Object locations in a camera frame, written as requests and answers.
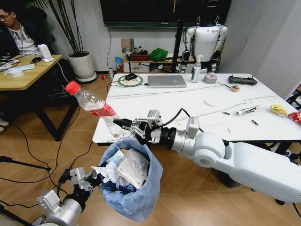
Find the dark jacket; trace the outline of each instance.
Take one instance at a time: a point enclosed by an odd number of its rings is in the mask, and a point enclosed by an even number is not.
[[[21,24],[23,25],[26,34],[35,42],[36,45],[47,45],[46,39],[43,38],[43,35],[41,35],[34,24],[27,21],[22,21]],[[54,52],[49,45],[48,48],[53,54]],[[19,50],[8,28],[5,25],[0,24],[0,56],[6,56],[7,54],[16,56],[19,55]]]

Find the green bag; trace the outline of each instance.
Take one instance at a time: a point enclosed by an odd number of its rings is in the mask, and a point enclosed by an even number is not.
[[[149,59],[152,61],[166,61],[168,51],[162,48],[157,48],[149,54]]]

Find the television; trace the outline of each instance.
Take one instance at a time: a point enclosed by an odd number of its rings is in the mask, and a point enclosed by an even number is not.
[[[104,26],[107,27],[184,27],[210,18],[224,24],[231,0],[100,0]]]

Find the plant pot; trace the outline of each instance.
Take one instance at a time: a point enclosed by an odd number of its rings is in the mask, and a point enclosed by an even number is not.
[[[87,82],[96,79],[97,75],[89,52],[83,51],[80,55],[70,53],[67,57],[78,81]]]

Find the trash can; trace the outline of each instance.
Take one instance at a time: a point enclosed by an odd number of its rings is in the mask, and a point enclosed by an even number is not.
[[[116,191],[113,187],[102,184],[99,186],[105,202],[121,215],[137,222],[145,220],[154,210],[159,193],[163,168],[157,158],[146,145],[141,145],[134,138],[124,138],[110,145],[104,152],[99,165],[111,158],[118,150],[133,148],[143,154],[149,162],[149,171],[142,187],[128,194]]]

